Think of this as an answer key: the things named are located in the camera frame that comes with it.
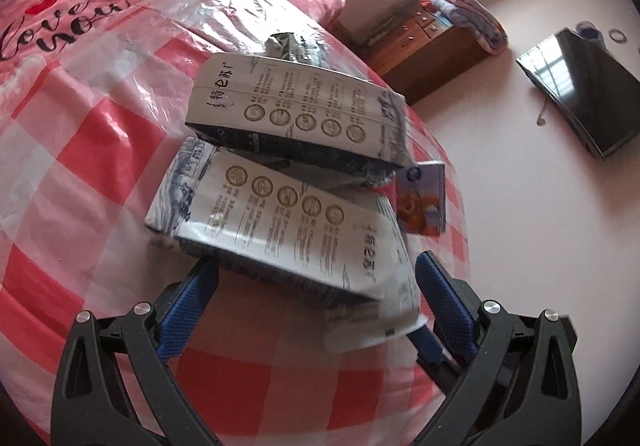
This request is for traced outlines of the blue orange tissue pack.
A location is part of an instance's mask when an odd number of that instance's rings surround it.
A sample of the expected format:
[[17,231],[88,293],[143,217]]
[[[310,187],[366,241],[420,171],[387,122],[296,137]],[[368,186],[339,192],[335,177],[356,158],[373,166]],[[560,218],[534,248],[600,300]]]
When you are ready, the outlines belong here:
[[445,163],[424,161],[396,173],[396,213],[408,234],[438,236],[446,229]]

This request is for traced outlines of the white milk carton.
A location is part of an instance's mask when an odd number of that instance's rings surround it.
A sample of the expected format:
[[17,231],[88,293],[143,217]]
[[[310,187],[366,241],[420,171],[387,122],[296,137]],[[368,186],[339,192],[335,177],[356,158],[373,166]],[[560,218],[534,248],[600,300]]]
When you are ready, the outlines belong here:
[[412,162],[401,95],[276,58],[209,58],[193,85],[186,126],[215,145],[353,176],[386,176]]
[[165,244],[319,305],[326,347],[377,346],[423,328],[420,292],[388,199],[327,192],[189,137],[144,220]]

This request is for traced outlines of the brown wooden dresser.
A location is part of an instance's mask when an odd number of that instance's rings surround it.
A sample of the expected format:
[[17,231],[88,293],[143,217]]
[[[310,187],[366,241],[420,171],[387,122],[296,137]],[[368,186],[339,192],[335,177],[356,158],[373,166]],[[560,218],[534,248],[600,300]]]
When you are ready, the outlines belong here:
[[370,69],[409,105],[489,57],[471,30],[418,2],[398,10],[362,49]]

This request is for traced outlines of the folded blanket on dresser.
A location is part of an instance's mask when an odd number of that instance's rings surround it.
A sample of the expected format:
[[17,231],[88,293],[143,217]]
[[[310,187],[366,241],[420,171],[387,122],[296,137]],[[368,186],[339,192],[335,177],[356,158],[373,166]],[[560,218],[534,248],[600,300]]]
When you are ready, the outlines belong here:
[[454,26],[470,30],[486,53],[499,55],[508,48],[506,30],[477,0],[430,0],[430,3]]

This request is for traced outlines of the black wall television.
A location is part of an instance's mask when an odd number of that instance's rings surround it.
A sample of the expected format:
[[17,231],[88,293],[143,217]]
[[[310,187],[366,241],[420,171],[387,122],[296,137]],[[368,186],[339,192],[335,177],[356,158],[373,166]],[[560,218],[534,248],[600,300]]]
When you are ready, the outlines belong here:
[[607,50],[565,28],[516,58],[593,157],[639,135],[639,80]]

